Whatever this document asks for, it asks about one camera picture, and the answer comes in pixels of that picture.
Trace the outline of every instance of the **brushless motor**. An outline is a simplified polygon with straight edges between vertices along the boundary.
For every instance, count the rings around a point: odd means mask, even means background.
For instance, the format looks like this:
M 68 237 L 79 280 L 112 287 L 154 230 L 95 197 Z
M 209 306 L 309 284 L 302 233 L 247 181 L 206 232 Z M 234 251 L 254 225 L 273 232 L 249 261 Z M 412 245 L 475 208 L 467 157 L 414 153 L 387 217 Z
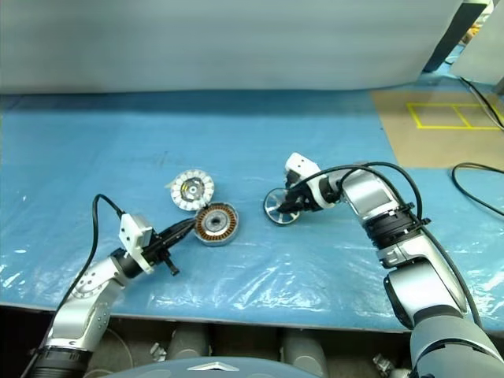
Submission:
M 210 203 L 196 214 L 196 237 L 207 246 L 222 246 L 231 242 L 237 230 L 238 213 L 228 203 Z
M 212 177 L 199 169 L 182 172 L 171 186 L 172 200 L 183 210 L 200 210 L 213 196 L 215 186 Z

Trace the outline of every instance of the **cardboard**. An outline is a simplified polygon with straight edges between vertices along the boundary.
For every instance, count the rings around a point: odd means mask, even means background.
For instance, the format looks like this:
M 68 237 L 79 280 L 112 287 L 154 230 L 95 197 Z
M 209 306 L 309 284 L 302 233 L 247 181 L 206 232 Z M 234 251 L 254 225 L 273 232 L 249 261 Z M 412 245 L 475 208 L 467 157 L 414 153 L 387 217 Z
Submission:
M 504 169 L 504 132 L 473 94 L 373 91 L 372 99 L 400 165 L 446 168 L 474 161 Z M 501 119 L 504 105 L 488 97 Z

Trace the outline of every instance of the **gray cylinder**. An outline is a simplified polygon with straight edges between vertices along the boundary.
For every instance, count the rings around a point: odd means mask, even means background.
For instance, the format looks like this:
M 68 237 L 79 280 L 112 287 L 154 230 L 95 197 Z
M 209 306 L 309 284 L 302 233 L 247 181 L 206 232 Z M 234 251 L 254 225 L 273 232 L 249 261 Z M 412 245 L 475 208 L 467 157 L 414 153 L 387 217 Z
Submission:
M 438 316 L 421 321 L 411 334 L 410 349 L 418 376 L 504 376 L 504 362 L 494 344 L 467 319 Z
M 173 332 L 166 358 L 197 358 L 209 356 L 209 331 L 206 324 L 180 324 Z
M 312 332 L 286 329 L 282 338 L 282 350 L 282 362 L 321 378 L 329 377 L 324 351 Z

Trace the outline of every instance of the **white bearing ring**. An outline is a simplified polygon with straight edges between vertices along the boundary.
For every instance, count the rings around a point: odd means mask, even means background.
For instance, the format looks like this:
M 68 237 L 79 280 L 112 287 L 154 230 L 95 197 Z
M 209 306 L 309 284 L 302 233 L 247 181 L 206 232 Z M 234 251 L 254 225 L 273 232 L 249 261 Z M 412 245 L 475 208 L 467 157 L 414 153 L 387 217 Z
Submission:
M 182 172 L 173 181 L 173 202 L 182 210 L 195 211 L 212 200 L 215 187 L 212 177 L 199 169 Z

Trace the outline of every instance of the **yellow tape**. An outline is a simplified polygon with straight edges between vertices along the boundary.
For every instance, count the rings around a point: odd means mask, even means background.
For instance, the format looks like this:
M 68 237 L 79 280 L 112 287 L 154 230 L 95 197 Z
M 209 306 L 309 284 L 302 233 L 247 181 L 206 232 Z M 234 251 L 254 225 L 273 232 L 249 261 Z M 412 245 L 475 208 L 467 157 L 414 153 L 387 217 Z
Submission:
M 450 107 L 461 119 L 464 126 L 455 126 L 455 125 L 424 125 L 422 124 L 417 112 L 415 111 L 415 106 L 444 106 Z M 407 102 L 406 108 L 408 108 L 409 114 L 417 124 L 417 128 L 421 129 L 430 129 L 430 130 L 499 130 L 500 128 L 496 127 L 486 127 L 486 126 L 472 126 L 471 123 L 465 118 L 464 114 L 460 111 L 459 107 L 477 107 L 483 108 L 481 104 L 472 104 L 472 103 L 456 103 L 456 102 Z M 497 110 L 494 106 L 494 110 L 499 117 L 502 118 L 502 114 Z

